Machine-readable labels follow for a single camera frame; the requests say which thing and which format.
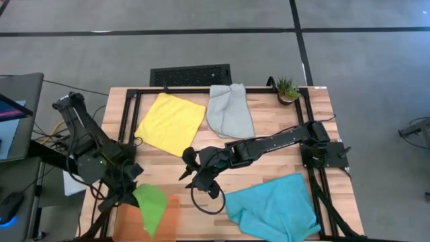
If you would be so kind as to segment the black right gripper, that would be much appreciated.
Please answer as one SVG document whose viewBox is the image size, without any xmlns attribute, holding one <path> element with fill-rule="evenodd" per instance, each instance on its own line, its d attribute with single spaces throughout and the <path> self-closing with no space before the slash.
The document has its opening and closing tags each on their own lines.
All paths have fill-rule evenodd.
<svg viewBox="0 0 430 242">
<path fill-rule="evenodd" d="M 192 181 L 185 186 L 185 189 L 208 190 L 214 181 L 213 168 L 217 164 L 218 155 L 221 152 L 222 149 L 216 147 L 206 147 L 200 151 L 195 151 L 193 147 L 188 147 L 183 151 L 183 161 L 186 167 L 179 181 L 191 175 L 194 171 L 197 172 Z"/>
</svg>

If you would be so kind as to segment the green microfiber towel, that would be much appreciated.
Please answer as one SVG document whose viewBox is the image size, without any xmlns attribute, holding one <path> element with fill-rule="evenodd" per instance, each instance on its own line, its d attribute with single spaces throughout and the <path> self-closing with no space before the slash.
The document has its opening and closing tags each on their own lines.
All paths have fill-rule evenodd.
<svg viewBox="0 0 430 242">
<path fill-rule="evenodd" d="M 167 208 L 167 194 L 150 184 L 139 185 L 132 194 L 138 202 L 144 229 L 152 239 Z"/>
</svg>

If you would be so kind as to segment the yellow microfiber towel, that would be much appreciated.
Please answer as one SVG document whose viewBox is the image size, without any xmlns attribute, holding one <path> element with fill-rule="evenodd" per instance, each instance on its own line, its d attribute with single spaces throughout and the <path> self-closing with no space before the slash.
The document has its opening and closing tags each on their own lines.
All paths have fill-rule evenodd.
<svg viewBox="0 0 430 242">
<path fill-rule="evenodd" d="M 180 157 L 191 146 L 205 113 L 203 105 L 160 93 L 134 135 L 150 146 Z"/>
</svg>

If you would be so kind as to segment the grey microfiber towel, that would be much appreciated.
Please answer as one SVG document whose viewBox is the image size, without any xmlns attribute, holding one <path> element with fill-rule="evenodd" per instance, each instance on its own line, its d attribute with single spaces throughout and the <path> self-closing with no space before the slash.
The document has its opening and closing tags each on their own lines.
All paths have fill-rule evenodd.
<svg viewBox="0 0 430 242">
<path fill-rule="evenodd" d="M 212 85 L 207 106 L 208 126 L 220 138 L 253 138 L 255 129 L 243 84 Z"/>
</svg>

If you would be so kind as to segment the blue microfiber towel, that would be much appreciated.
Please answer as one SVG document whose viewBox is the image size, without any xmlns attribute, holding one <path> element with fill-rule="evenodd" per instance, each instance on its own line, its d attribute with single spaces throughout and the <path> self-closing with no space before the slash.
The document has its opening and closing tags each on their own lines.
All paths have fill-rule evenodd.
<svg viewBox="0 0 430 242">
<path fill-rule="evenodd" d="M 303 242 L 321 230 L 300 173 L 227 194 L 226 213 L 242 233 L 268 242 Z"/>
</svg>

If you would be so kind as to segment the orange tray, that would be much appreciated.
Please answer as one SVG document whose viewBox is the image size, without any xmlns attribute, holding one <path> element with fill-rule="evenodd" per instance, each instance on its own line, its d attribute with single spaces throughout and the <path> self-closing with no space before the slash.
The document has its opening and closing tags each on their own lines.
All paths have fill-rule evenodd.
<svg viewBox="0 0 430 242">
<path fill-rule="evenodd" d="M 115 221 L 114 242 L 176 242 L 179 224 L 179 202 L 176 195 L 167 196 L 167 208 L 155 231 L 150 237 L 145 230 L 142 215 L 137 207 L 121 205 Z"/>
</svg>

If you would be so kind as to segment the white paper sheet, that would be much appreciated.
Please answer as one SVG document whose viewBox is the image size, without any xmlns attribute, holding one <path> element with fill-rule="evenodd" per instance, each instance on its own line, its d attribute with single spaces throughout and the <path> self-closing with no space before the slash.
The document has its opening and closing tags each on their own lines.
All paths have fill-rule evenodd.
<svg viewBox="0 0 430 242">
<path fill-rule="evenodd" d="M 62 174 L 65 196 L 72 196 L 86 190 L 86 186 L 75 181 L 67 171 L 63 171 Z"/>
</svg>

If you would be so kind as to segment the black desk beam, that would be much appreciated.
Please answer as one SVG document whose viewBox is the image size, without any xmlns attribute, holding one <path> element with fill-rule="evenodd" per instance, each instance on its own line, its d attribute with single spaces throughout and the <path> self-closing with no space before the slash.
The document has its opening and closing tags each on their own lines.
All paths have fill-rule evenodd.
<svg viewBox="0 0 430 242">
<path fill-rule="evenodd" d="M 66 155 L 55 151 L 36 141 L 31 141 L 28 149 L 28 157 L 39 157 L 44 163 L 53 167 L 68 171 L 73 175 L 79 175 L 84 180 L 92 175 L 93 167 L 87 161 L 83 153 L 79 153 L 81 146 L 72 142 Z"/>
</svg>

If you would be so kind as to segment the black desk leg pole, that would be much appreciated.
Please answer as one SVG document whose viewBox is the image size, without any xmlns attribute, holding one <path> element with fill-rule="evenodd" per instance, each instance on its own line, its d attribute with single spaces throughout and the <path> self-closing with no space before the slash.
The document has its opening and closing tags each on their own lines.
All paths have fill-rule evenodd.
<svg viewBox="0 0 430 242">
<path fill-rule="evenodd" d="M 40 219 L 42 215 L 42 207 L 40 206 L 40 197 L 42 193 L 42 182 L 43 178 L 38 178 L 35 190 L 34 190 L 34 201 L 32 205 L 32 216 L 30 220 L 30 232 L 29 238 L 33 241 L 39 241 L 46 235 L 45 232 L 40 231 Z"/>
</svg>

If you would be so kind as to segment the dark grey desk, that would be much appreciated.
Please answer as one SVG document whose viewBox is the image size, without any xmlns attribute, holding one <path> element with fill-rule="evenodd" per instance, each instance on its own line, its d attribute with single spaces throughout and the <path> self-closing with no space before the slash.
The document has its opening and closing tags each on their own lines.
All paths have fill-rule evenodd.
<svg viewBox="0 0 430 242">
<path fill-rule="evenodd" d="M 28 242 L 34 190 L 43 175 L 41 158 L 33 157 L 0 163 L 0 201 L 12 192 L 24 192 L 17 214 L 11 222 L 0 225 L 0 242 Z"/>
</svg>

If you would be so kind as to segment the black computer mouse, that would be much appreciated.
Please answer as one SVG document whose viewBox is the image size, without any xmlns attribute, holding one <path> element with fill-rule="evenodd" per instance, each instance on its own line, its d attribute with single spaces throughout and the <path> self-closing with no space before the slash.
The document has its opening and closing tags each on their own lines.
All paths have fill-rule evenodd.
<svg viewBox="0 0 430 242">
<path fill-rule="evenodd" d="M 6 225 L 12 221 L 23 201 L 22 192 L 12 192 L 0 202 L 0 225 Z"/>
</svg>

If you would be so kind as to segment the laptop with blue screen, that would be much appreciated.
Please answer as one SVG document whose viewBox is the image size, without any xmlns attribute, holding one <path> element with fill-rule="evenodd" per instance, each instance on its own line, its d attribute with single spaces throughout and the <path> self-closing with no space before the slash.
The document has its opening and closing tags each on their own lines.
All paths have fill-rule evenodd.
<svg viewBox="0 0 430 242">
<path fill-rule="evenodd" d="M 26 100 L 14 101 L 0 94 L 0 160 L 7 158 L 17 132 L 19 121 L 33 116 Z"/>
</svg>

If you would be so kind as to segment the small potted green plant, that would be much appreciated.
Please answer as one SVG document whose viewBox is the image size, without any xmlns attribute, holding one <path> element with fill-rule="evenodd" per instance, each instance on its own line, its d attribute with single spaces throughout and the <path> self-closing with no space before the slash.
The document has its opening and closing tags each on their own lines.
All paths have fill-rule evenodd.
<svg viewBox="0 0 430 242">
<path fill-rule="evenodd" d="M 280 77 L 276 88 L 278 101 L 283 105 L 290 105 L 301 97 L 300 89 L 292 77 Z"/>
</svg>

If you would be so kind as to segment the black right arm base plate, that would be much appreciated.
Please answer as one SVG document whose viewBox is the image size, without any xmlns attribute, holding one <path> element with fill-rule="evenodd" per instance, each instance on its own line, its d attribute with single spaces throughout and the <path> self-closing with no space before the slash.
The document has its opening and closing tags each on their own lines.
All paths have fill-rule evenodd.
<svg viewBox="0 0 430 242">
<path fill-rule="evenodd" d="M 303 165 L 305 167 L 311 167 L 315 169 L 326 167 L 349 167 L 347 153 L 350 150 L 351 147 L 345 147 L 341 142 L 300 145 Z"/>
</svg>

